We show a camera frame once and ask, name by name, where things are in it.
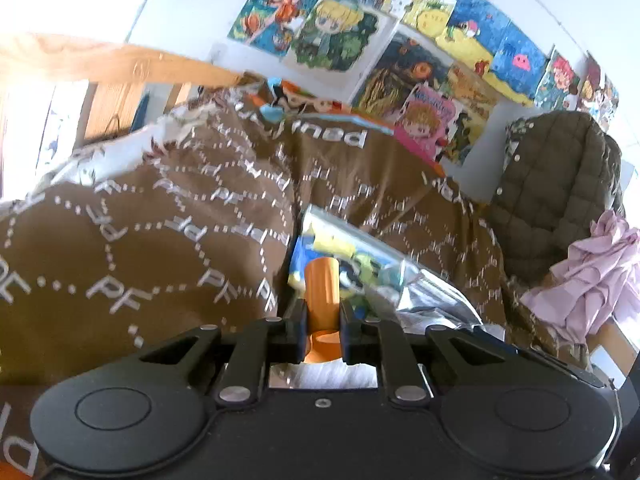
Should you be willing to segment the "grey cardboard box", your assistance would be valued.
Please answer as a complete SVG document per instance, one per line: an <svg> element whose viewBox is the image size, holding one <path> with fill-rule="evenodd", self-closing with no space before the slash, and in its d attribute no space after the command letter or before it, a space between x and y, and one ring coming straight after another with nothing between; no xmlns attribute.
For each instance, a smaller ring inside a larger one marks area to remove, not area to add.
<svg viewBox="0 0 640 480"><path fill-rule="evenodd" d="M407 321L396 313L405 267L425 266L346 221L310 206L303 216L302 234L294 245L288 284L303 292L306 265L320 257L338 261L341 298L352 303L358 318L385 312L393 315L408 334L422 334L427 327L436 325L425 318Z"/></svg>

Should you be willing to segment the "brown PF patterned blanket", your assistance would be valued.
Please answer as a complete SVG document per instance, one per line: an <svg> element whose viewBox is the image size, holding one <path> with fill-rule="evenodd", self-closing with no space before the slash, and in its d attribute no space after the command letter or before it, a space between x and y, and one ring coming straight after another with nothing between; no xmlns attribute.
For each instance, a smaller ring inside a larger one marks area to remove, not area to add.
<svg viewBox="0 0 640 480"><path fill-rule="evenodd" d="M40 468L28 414L48 385L190 328L276 315L317 206L460 289L514 344L572 364L519 306L486 209L386 130L267 117L268 88L209 91L85 148L1 214L1 474Z"/></svg>

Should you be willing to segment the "pink cloth garment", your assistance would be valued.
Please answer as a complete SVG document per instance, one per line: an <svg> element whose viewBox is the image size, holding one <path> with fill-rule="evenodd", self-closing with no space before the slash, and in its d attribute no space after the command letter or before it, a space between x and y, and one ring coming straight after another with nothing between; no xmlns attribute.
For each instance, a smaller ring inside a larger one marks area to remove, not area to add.
<svg viewBox="0 0 640 480"><path fill-rule="evenodd" d="M552 282L529 289L521 304L573 344L583 344L610 318L639 318L639 230L612 210L593 221L550 268Z"/></svg>

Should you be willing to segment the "olive quilted jacket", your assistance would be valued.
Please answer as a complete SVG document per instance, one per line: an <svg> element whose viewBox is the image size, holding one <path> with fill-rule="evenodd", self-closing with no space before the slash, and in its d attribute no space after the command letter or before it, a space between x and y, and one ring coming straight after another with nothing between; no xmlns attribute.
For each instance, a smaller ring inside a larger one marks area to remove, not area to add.
<svg viewBox="0 0 640 480"><path fill-rule="evenodd" d="M506 158L489 205L506 274L535 285L612 210L625 214L622 152L583 112L556 110L506 127Z"/></svg>

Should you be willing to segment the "starry night style painting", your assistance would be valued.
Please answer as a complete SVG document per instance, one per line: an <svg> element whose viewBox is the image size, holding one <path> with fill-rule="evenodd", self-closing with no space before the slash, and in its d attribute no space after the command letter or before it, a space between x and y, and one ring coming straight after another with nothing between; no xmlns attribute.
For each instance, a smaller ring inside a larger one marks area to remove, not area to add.
<svg viewBox="0 0 640 480"><path fill-rule="evenodd" d="M358 112L394 122L414 87L428 84L438 90L449 64L414 38L396 32L352 99Z"/></svg>

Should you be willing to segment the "red hair character poster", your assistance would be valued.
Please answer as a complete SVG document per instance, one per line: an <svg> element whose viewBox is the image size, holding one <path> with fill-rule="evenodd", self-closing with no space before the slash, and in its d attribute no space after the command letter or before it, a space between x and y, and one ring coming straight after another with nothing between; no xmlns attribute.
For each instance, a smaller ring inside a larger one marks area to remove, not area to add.
<svg viewBox="0 0 640 480"><path fill-rule="evenodd" d="M534 104L541 110L576 110L580 77L557 48L551 53L551 58L538 84Z"/></svg>

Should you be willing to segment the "blond chibi character poster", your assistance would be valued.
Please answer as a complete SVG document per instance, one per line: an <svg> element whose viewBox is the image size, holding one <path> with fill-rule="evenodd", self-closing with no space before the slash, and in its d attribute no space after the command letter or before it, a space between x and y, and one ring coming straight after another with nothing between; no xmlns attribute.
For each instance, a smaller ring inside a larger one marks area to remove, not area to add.
<svg viewBox="0 0 640 480"><path fill-rule="evenodd" d="M283 64L321 77L352 73L397 21L350 0L319 0L299 27Z"/></svg>

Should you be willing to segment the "blue yellow beach painting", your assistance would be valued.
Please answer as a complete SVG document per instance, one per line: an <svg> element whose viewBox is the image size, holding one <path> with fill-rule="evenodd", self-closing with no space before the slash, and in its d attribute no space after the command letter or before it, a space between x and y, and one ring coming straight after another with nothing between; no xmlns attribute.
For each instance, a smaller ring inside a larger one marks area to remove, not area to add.
<svg viewBox="0 0 640 480"><path fill-rule="evenodd" d="M546 52L488 0L457 0L436 44L506 98L533 103Z"/></svg>

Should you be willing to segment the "anime girl orange hair poster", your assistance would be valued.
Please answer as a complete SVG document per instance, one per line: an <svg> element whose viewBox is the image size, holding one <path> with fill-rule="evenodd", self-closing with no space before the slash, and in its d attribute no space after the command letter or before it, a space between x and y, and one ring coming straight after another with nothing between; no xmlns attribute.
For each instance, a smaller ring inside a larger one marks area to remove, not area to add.
<svg viewBox="0 0 640 480"><path fill-rule="evenodd" d="M319 0L246 0L228 38L282 58Z"/></svg>

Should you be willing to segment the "window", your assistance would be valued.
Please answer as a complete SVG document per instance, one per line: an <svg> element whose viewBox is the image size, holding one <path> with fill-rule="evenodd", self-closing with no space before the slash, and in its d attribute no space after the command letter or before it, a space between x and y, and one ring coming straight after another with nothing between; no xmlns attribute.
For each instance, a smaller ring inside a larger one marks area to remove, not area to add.
<svg viewBox="0 0 640 480"><path fill-rule="evenodd" d="M61 84L133 82L122 49L149 0L1 0L1 197L25 196L38 172L70 150L74 90Z"/></svg>

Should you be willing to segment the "pink frame chibi poster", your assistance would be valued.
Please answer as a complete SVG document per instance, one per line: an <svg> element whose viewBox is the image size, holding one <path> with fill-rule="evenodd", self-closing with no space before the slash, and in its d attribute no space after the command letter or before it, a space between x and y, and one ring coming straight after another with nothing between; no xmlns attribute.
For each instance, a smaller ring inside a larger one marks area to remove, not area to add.
<svg viewBox="0 0 640 480"><path fill-rule="evenodd" d="M426 162L440 162L464 133L471 119L464 106L443 96L428 84L417 84L399 112L394 137L412 154Z"/></svg>

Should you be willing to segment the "wooden bed rail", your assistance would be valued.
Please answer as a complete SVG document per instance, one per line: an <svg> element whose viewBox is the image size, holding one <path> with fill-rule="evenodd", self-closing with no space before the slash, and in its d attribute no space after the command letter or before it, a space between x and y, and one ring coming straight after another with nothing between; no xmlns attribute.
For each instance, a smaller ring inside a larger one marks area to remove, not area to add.
<svg viewBox="0 0 640 480"><path fill-rule="evenodd" d="M76 144L123 136L134 126L144 90L150 84L169 89L160 110L186 102L192 90L227 88L242 76L214 64L130 44L81 44L37 36L24 45L27 63L55 81L87 81Z"/></svg>

